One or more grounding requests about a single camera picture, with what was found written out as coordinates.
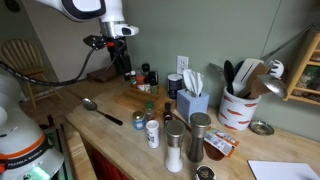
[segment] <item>small can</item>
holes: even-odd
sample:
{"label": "small can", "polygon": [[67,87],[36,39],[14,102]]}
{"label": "small can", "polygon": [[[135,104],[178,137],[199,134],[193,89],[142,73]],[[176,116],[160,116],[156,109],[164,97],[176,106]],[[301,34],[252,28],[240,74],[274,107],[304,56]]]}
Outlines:
{"label": "small can", "polygon": [[168,76],[168,96],[170,99],[177,99],[177,91],[182,89],[182,75],[170,74]]}
{"label": "small can", "polygon": [[195,180],[216,180],[216,175],[210,167],[201,165],[197,168]]}
{"label": "small can", "polygon": [[142,130],[146,125],[146,118],[143,112],[135,111],[132,114],[132,125],[136,130]]}

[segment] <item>wooden chair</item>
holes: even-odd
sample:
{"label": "wooden chair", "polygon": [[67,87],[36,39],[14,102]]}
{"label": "wooden chair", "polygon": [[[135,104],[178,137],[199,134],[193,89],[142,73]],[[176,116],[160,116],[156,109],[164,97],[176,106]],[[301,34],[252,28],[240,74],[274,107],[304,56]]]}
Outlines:
{"label": "wooden chair", "polygon": [[[19,38],[8,39],[0,45],[0,57],[1,60],[23,75],[47,81],[47,78],[44,76],[46,67],[43,65],[39,49],[33,43]],[[54,94],[56,94],[60,99],[63,99],[55,88],[51,88],[52,92],[35,98],[34,88],[37,86],[31,86],[29,82],[26,82],[26,85],[34,109],[37,109],[36,101],[39,99],[43,99]]]}

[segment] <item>wooden cabinet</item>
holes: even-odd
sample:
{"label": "wooden cabinet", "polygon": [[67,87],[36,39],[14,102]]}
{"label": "wooden cabinet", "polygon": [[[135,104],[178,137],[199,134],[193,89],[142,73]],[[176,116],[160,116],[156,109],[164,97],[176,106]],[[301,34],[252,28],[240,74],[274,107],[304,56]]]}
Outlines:
{"label": "wooden cabinet", "polygon": [[307,66],[317,66],[320,68],[320,29],[310,29],[300,48],[297,59],[291,64],[289,75],[286,81],[288,96],[283,100],[294,99],[311,104],[320,105],[320,102],[308,99],[304,96],[296,96],[293,91],[303,91],[320,96],[320,91],[297,87],[297,83]]}

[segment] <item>glass jar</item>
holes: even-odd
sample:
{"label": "glass jar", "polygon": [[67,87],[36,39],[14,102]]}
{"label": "glass jar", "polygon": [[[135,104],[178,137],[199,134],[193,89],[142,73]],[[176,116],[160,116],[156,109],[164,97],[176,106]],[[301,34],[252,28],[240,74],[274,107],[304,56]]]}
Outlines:
{"label": "glass jar", "polygon": [[146,119],[147,121],[154,119],[154,103],[153,101],[148,101],[145,103]]}
{"label": "glass jar", "polygon": [[132,114],[132,125],[136,130],[142,130],[146,125],[145,115],[141,111]]}

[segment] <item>wooden cutting board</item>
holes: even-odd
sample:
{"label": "wooden cutting board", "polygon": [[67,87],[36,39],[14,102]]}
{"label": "wooden cutting board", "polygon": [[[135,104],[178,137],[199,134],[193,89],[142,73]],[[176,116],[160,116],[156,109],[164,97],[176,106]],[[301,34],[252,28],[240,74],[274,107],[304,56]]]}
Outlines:
{"label": "wooden cutting board", "polygon": [[162,116],[165,103],[171,103],[171,111],[174,111],[176,108],[176,100],[168,98],[167,90],[164,86],[159,87],[158,94],[146,93],[138,89],[128,87],[116,94],[113,100],[114,102],[134,111],[142,112],[145,110],[144,104],[147,101],[153,101],[155,106],[155,117],[157,119],[163,118]]}

